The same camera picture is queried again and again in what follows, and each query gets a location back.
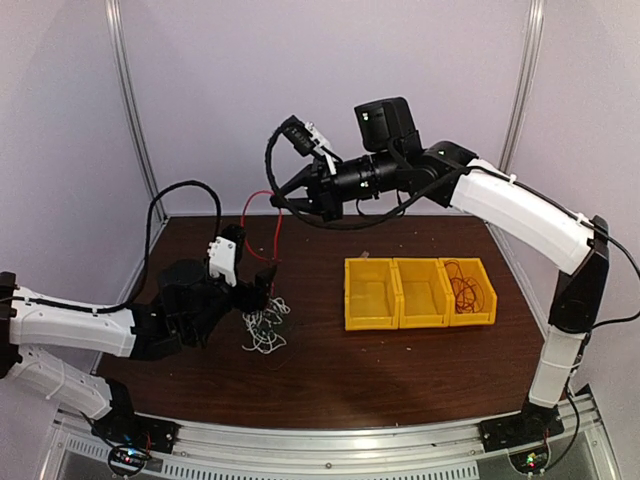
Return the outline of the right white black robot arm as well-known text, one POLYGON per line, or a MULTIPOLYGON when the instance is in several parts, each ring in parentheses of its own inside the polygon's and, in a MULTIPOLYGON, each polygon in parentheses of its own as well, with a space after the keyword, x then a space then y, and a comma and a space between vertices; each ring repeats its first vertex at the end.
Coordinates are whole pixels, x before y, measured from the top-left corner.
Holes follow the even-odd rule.
POLYGON ((423 147, 403 97, 362 104, 354 112, 366 151, 354 160, 342 160, 312 123, 296 116, 275 130, 265 152, 272 205, 309 225, 341 230, 345 203, 404 192, 406 201, 360 226, 381 224, 427 198, 486 221, 549 259, 559 270, 549 332, 512 423, 519 440, 535 440, 550 426, 596 322, 610 264, 606 221, 544 198, 460 145, 423 147))

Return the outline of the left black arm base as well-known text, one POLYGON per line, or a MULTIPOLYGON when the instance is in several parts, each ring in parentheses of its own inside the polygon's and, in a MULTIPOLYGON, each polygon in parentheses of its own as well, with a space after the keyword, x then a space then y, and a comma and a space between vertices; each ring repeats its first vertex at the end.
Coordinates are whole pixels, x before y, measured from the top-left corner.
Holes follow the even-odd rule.
POLYGON ((125 420, 92 421, 92 433, 110 445, 135 447, 143 452, 171 454, 179 425, 173 421, 135 415, 125 420))

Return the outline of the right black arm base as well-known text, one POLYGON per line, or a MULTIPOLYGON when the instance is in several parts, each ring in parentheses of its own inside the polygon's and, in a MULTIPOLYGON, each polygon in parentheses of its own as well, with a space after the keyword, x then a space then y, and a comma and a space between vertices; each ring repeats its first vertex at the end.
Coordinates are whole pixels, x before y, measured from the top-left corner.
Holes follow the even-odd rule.
POLYGON ((526 404, 517 413, 481 421, 479 431, 484 451, 493 452, 542 442, 565 429, 557 407, 526 404))

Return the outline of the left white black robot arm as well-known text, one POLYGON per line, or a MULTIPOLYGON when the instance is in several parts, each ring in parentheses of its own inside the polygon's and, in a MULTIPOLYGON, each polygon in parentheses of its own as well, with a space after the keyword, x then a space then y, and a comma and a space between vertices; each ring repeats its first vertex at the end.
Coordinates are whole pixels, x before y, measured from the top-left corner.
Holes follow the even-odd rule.
POLYGON ((203 347, 232 310, 254 313, 266 307, 277 269, 260 271, 243 282, 235 273, 212 272, 204 261, 179 260, 157 279, 148 304, 113 309, 61 301, 17 287, 11 272, 1 275, 1 375, 86 415, 123 444, 144 433, 128 389, 122 383, 84 374, 39 351, 57 345, 156 361, 186 347, 203 347))

